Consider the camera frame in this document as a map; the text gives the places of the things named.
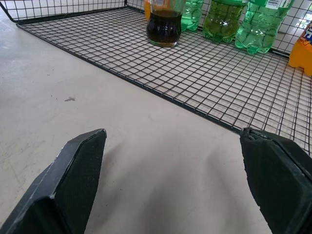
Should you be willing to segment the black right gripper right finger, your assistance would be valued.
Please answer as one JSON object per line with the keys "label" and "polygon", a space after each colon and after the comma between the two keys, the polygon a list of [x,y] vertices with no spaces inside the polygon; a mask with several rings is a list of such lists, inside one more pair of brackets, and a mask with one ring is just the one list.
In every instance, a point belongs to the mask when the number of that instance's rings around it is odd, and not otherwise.
{"label": "black right gripper right finger", "polygon": [[252,128],[240,132],[247,181],[274,234],[312,232],[312,159],[294,141]]}

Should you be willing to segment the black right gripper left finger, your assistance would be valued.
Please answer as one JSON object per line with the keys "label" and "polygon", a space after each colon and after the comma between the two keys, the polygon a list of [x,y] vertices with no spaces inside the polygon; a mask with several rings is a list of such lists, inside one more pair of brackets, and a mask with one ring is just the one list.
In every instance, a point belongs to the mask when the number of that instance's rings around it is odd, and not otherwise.
{"label": "black right gripper left finger", "polygon": [[106,138],[105,129],[97,129],[68,141],[31,183],[0,232],[84,233],[98,189]]}

